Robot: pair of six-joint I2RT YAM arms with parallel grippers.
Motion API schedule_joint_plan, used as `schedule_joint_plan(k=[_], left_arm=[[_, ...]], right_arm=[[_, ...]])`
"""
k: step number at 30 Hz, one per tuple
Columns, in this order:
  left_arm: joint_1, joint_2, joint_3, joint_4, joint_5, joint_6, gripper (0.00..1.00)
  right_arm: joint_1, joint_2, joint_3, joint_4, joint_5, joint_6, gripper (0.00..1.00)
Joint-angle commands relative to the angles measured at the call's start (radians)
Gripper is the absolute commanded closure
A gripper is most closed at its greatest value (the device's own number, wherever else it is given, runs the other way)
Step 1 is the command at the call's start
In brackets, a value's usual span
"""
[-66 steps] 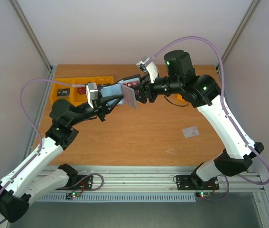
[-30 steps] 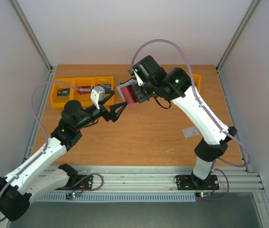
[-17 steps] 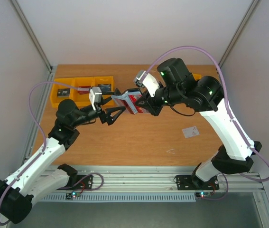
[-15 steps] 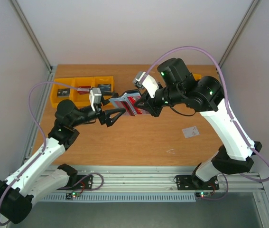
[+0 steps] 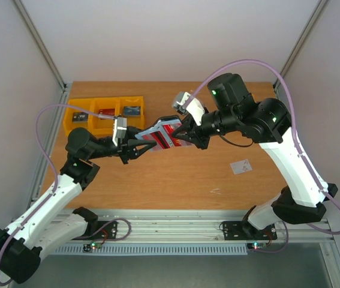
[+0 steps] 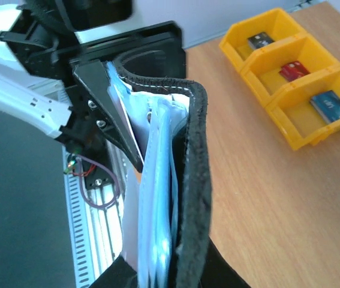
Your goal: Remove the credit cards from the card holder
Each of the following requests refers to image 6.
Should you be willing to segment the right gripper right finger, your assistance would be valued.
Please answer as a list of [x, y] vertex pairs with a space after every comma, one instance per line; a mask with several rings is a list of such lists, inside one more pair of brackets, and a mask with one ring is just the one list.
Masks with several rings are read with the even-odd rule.
[[216, 245], [209, 239], [203, 273], [202, 288], [250, 288], [251, 286], [227, 263]]

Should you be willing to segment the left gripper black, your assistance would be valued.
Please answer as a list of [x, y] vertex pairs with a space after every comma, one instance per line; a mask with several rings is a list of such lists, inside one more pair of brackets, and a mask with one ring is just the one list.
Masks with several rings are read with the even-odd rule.
[[60, 79], [71, 100], [68, 124], [57, 141], [73, 154], [100, 155], [108, 140], [138, 172], [143, 171], [143, 134], [126, 116], [115, 85], [121, 80], [135, 91], [163, 94], [160, 79], [186, 78], [182, 31], [174, 22], [126, 32], [58, 50], [64, 72]]

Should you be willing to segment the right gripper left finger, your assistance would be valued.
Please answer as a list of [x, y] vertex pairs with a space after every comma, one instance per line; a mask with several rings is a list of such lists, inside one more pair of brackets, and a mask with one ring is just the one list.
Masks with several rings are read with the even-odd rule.
[[137, 273], [122, 256], [118, 256], [89, 287], [137, 288]]

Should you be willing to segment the card holder with clear sleeves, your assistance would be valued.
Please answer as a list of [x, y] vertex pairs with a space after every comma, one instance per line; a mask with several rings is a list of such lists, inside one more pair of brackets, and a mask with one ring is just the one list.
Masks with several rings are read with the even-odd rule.
[[207, 92], [198, 82], [160, 79], [167, 90], [116, 81], [125, 113], [143, 134], [143, 171], [127, 176], [122, 256], [138, 287], [198, 287], [209, 246], [212, 184]]

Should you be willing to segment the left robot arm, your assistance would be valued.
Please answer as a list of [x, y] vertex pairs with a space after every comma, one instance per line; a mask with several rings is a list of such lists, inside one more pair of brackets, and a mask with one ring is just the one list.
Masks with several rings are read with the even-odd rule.
[[133, 1], [0, 5], [0, 111], [85, 161], [106, 145], [137, 170], [168, 153], [189, 114], [182, 32], [143, 26]]

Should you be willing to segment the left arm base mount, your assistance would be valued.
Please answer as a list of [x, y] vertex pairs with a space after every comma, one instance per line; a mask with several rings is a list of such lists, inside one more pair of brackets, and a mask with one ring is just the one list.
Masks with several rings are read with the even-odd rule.
[[[92, 159], [113, 172], [112, 162], [110, 155], [107, 151], [102, 152], [100, 155], [92, 155]], [[85, 187], [87, 190], [100, 188], [109, 184], [114, 184], [115, 181], [108, 172], [104, 171], [100, 167], [95, 167], [89, 172], [88, 176], [85, 176]]]

